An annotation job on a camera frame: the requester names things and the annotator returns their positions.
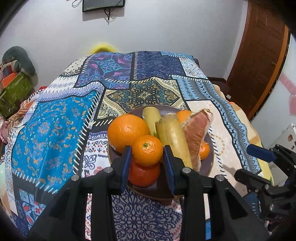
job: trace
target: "door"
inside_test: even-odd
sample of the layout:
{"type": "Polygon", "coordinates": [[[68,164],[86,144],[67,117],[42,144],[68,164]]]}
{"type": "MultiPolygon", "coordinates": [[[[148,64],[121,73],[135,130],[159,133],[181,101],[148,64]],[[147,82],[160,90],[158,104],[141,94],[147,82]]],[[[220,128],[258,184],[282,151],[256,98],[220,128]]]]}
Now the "door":
{"type": "Polygon", "coordinates": [[[249,119],[278,77],[288,35],[279,15],[249,2],[241,45],[227,80],[230,101],[240,106],[249,119]]]}

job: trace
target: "purple plate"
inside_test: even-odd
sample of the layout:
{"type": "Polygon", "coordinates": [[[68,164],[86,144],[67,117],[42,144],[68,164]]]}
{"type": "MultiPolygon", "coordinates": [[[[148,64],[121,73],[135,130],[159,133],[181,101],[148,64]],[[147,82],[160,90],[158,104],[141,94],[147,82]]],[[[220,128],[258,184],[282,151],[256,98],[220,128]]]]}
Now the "purple plate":
{"type": "MultiPolygon", "coordinates": [[[[164,116],[167,113],[177,113],[178,111],[180,111],[177,108],[166,106],[166,105],[151,105],[151,106],[156,107],[159,110],[161,116],[164,116]]],[[[142,111],[145,107],[147,106],[142,106],[137,109],[134,109],[131,112],[129,112],[129,114],[136,115],[142,118],[142,111]]],[[[208,157],[202,161],[202,166],[199,171],[199,174],[203,176],[207,176],[212,169],[212,165],[214,161],[214,152],[213,152],[213,143],[208,133],[206,134],[204,140],[209,144],[210,153],[208,157]]],[[[120,153],[114,151],[114,149],[109,144],[108,144],[108,157],[109,157],[110,163],[112,163],[115,158],[120,157],[120,153]]],[[[158,201],[170,201],[174,198],[174,196],[172,195],[168,187],[168,181],[167,181],[165,169],[162,163],[160,164],[160,175],[157,181],[153,185],[147,188],[140,188],[128,182],[128,187],[132,189],[134,192],[144,197],[158,200],[158,201]]]]}

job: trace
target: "door frame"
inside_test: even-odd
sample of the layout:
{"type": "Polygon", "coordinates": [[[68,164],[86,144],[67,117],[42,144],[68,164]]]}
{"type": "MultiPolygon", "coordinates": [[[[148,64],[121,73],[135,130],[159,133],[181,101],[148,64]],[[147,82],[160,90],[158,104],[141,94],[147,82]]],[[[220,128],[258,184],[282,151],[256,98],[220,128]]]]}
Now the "door frame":
{"type": "MultiPolygon", "coordinates": [[[[251,16],[251,9],[252,9],[252,3],[248,1],[248,10],[247,10],[247,18],[246,18],[246,24],[244,27],[244,33],[242,36],[242,40],[239,46],[239,50],[237,52],[237,56],[235,58],[234,64],[232,66],[231,72],[229,74],[228,80],[226,83],[229,84],[231,82],[233,82],[234,80],[232,79],[232,76],[234,74],[235,69],[237,68],[238,65],[238,61],[237,59],[241,57],[242,55],[242,46],[246,40],[246,35],[247,35],[247,31],[249,28],[249,22],[250,22],[250,16],[251,16]]],[[[285,25],[285,30],[284,30],[284,39],[283,39],[283,44],[281,47],[281,51],[280,51],[280,55],[278,58],[278,61],[276,63],[276,67],[274,69],[274,72],[265,88],[265,90],[263,91],[261,97],[259,98],[259,100],[257,101],[256,105],[253,107],[253,109],[250,111],[250,113],[248,114],[248,119],[252,119],[252,117],[255,115],[255,113],[258,111],[258,109],[264,104],[264,101],[266,100],[266,98],[268,97],[268,95],[270,94],[270,90],[272,89],[272,87],[274,86],[275,81],[277,81],[277,79],[279,78],[279,74],[280,71],[283,67],[283,61],[285,59],[285,54],[286,54],[286,50],[287,47],[289,46],[288,40],[289,40],[289,29],[288,27],[285,25]]]]}

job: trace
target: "white wall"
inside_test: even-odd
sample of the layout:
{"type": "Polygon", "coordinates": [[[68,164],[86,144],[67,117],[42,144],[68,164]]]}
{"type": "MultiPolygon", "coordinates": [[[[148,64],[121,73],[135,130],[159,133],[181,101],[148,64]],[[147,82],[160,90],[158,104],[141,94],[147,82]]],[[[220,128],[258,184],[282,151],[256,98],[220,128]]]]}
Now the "white wall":
{"type": "Polygon", "coordinates": [[[246,24],[246,20],[247,20],[247,13],[248,13],[248,1],[244,0],[243,1],[243,5],[242,5],[242,14],[241,14],[241,19],[240,19],[240,23],[239,23],[239,30],[237,33],[237,38],[235,41],[235,45],[232,51],[232,55],[230,57],[228,66],[226,68],[226,71],[224,73],[224,79],[227,80],[229,77],[229,74],[231,72],[232,66],[234,64],[235,58],[237,57],[237,52],[239,51],[239,47],[240,47],[240,43],[242,41],[242,36],[244,33],[244,27],[246,24]]]}
{"type": "Polygon", "coordinates": [[[262,145],[269,147],[285,130],[290,123],[296,123],[296,116],[289,113],[289,90],[296,89],[296,40],[291,36],[288,55],[281,74],[285,74],[292,82],[286,88],[281,81],[277,81],[272,93],[265,102],[262,109],[252,121],[253,127],[257,130],[262,145]]]}
{"type": "Polygon", "coordinates": [[[193,55],[207,76],[223,77],[233,53],[243,0],[126,0],[109,25],[102,10],[82,13],[72,1],[29,0],[0,37],[0,56],[23,47],[39,83],[49,85],[98,42],[119,52],[163,50],[193,55]]]}

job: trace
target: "patchwork tablecloth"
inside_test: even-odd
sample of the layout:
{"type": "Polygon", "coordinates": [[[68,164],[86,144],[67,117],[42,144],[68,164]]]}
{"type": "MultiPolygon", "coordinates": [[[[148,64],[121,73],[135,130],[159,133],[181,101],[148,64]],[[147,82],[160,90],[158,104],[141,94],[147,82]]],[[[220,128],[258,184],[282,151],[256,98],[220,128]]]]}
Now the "patchwork tablecloth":
{"type": "MultiPolygon", "coordinates": [[[[234,179],[237,169],[271,178],[246,153],[246,126],[192,56],[148,51],[94,54],[74,61],[48,88],[32,95],[32,100],[12,131],[0,166],[6,184],[0,193],[2,203],[24,236],[73,174],[87,177],[110,165],[109,124],[140,106],[210,109],[214,120],[209,135],[215,157],[209,176],[225,176],[241,195],[247,190],[234,179]]],[[[113,197],[113,212],[118,240],[179,239],[182,212],[177,201],[164,206],[125,190],[122,196],[113,197]]],[[[90,219],[91,194],[86,207],[87,239],[90,219]]]]}

